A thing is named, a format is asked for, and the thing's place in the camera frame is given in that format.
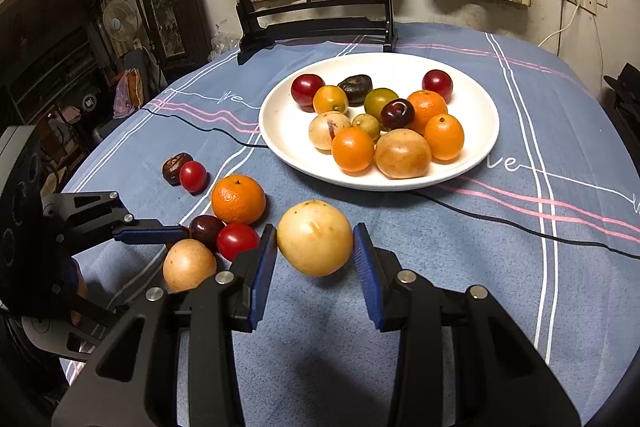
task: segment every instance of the plastic bag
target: plastic bag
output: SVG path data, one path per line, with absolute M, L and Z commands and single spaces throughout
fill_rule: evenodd
M 209 54 L 209 62 L 215 57 L 232 50 L 240 43 L 240 39 L 231 33 L 220 31 L 220 26 L 216 24 L 213 30 L 213 38 L 211 39 L 211 53 Z

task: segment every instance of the black cable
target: black cable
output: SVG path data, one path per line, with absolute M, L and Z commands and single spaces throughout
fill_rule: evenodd
M 564 17 L 564 0 L 560 0 L 560 28 L 562 29 L 562 18 Z M 560 56 L 560 42 L 562 42 L 562 32 L 558 33 L 558 51 L 556 57 Z
M 188 120 L 185 120 L 183 117 L 178 116 L 177 114 L 160 114 L 158 112 L 153 112 L 152 110 L 147 109 L 146 107 L 141 107 L 140 110 L 147 111 L 148 113 L 151 113 L 154 116 L 162 116 L 163 118 L 177 118 L 178 120 L 183 121 L 185 124 L 191 125 L 191 127 L 193 127 L 194 129 L 197 129 L 197 130 L 202 131 L 202 132 L 221 132 L 222 134 L 226 134 L 234 142 L 236 142 L 236 143 L 238 143 L 240 145 L 244 145 L 245 147 L 253 147 L 254 149 L 268 149 L 269 148 L 268 145 L 263 145 L 263 144 L 259 144 L 259 143 L 244 143 L 244 142 L 241 142 L 238 138 L 233 136 L 231 133 L 225 131 L 224 129 L 220 129 L 220 127 L 213 127 L 211 129 L 203 129 L 202 127 L 198 127 L 196 124 L 193 124 Z
M 448 208 L 449 210 L 453 210 L 453 212 L 457 212 L 458 214 L 462 214 L 463 216 L 473 217 L 474 219 L 481 219 L 482 221 L 491 221 L 492 223 L 500 223 L 502 225 L 509 225 L 510 227 L 514 227 L 516 229 L 522 230 L 523 232 L 530 233 L 531 235 L 537 235 L 538 237 L 549 239 L 551 241 L 558 241 L 558 243 L 565 243 L 566 245 L 573 245 L 574 247 L 606 248 L 610 252 L 623 255 L 624 257 L 628 257 L 630 259 L 640 259 L 640 256 L 638 255 L 633 255 L 623 250 L 612 248 L 609 245 L 605 245 L 604 243 L 599 243 L 598 241 L 578 241 L 576 239 L 565 239 L 564 237 L 556 237 L 555 235 L 550 235 L 548 233 L 542 233 L 542 232 L 537 232 L 536 230 L 528 229 L 527 227 L 523 227 L 518 223 L 509 221 L 509 219 L 502 219 L 501 217 L 495 217 L 495 216 L 485 216 L 484 214 L 476 214 L 475 212 L 462 210 L 461 208 L 456 208 L 455 206 L 452 206 L 448 203 L 444 203 L 443 201 L 437 200 L 436 198 L 432 198 L 431 196 L 427 196 L 426 194 L 422 194 L 421 192 L 414 192 L 412 190 L 407 190 L 404 192 L 404 194 L 410 194 L 412 196 L 418 196 L 419 198 L 424 198 L 425 200 L 433 201 L 433 203 L 437 203 L 440 206 L 444 206 L 445 208 Z

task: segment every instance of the green fruit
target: green fruit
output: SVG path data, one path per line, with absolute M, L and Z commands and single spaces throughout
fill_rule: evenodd
M 370 114 L 359 114 L 351 122 L 351 126 L 359 127 L 367 133 L 373 141 L 380 138 L 380 122 Z
M 386 87 L 379 87 L 369 92 L 364 99 L 364 110 L 380 121 L 380 111 L 385 105 L 396 98 L 400 98 L 395 92 Z

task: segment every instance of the fruit plate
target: fruit plate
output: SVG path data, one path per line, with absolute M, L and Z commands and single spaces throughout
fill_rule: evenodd
M 317 116 L 302 109 L 291 96 L 294 79 L 303 73 L 322 77 L 327 85 L 337 86 L 347 76 L 365 73 L 374 89 L 388 87 L 401 98 L 422 89 L 422 78 L 430 70 L 449 73 L 453 95 L 448 104 L 465 131 L 465 146 L 460 155 L 448 163 L 432 162 L 428 174 L 419 178 L 394 180 L 387 178 L 372 164 L 356 174 L 343 172 L 330 152 L 316 149 L 308 138 L 308 127 Z M 364 106 L 350 107 L 353 119 L 364 112 Z M 360 190 L 409 190 L 428 187 L 460 176 L 478 165 L 490 153 L 498 138 L 498 110 L 489 94 L 470 76 L 430 58 L 399 53 L 363 53 L 329 58 L 290 74 L 264 99 L 260 108 L 260 132 L 265 143 L 284 163 L 314 178 L 342 187 Z

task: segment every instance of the metal bolt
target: metal bolt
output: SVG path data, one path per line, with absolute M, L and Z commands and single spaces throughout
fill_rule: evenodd
M 412 283 L 418 279 L 418 276 L 411 270 L 400 270 L 396 277 L 398 277 L 398 280 L 404 284 Z
M 158 288 L 158 286 L 149 288 L 145 294 L 146 300 L 151 302 L 159 301 L 163 295 L 164 295 L 164 290 L 162 288 Z
M 218 284 L 229 284 L 233 282 L 235 276 L 229 271 L 223 271 L 216 275 L 216 282 Z
M 471 286 L 471 288 L 469 288 L 469 293 L 471 293 L 471 296 L 474 299 L 484 299 L 487 295 L 489 295 L 489 292 L 486 290 L 486 288 L 479 284 Z

